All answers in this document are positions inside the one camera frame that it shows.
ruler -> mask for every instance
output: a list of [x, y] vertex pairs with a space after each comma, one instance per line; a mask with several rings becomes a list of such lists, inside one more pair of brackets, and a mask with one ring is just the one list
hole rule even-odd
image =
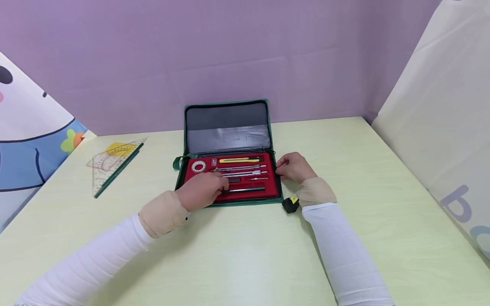
[[115, 142], [104, 152], [94, 155], [86, 166], [92, 168], [92, 195], [95, 196], [102, 185], [128, 159], [136, 148], [147, 139], [142, 138], [130, 143]]

cartoon poster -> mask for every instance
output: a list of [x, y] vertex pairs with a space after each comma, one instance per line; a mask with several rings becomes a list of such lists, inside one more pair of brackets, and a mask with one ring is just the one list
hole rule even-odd
[[0, 53], [0, 232], [86, 130]]

white sleeve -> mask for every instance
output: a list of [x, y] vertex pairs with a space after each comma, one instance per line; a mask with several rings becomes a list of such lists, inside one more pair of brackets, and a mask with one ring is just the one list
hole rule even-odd
[[154, 241], [133, 215], [41, 276], [16, 306], [80, 306]]
[[374, 261], [336, 203], [303, 208], [339, 306], [393, 306]]

light green table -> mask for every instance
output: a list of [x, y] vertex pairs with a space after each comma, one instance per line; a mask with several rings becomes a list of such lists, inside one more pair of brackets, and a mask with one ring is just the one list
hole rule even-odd
[[[483, 306], [490, 272], [362, 118], [277, 123], [277, 156], [299, 151], [325, 178], [398, 306]], [[85, 164], [111, 143], [148, 136], [99, 199]], [[140, 207], [172, 189], [182, 131], [96, 137], [61, 165], [0, 235], [0, 304]], [[285, 184], [285, 196], [291, 195]], [[335, 305], [309, 224], [280, 204], [208, 208], [159, 239], [90, 305]]]

beige wrist wrap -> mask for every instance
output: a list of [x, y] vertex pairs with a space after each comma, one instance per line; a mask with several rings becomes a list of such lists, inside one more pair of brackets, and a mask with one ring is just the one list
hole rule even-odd
[[301, 207], [322, 203], [336, 203], [337, 198], [327, 182], [321, 177], [306, 179], [296, 193]]
[[165, 191], [143, 206], [139, 216], [141, 225], [148, 234], [152, 238], [158, 238], [182, 225], [187, 214], [175, 191]]

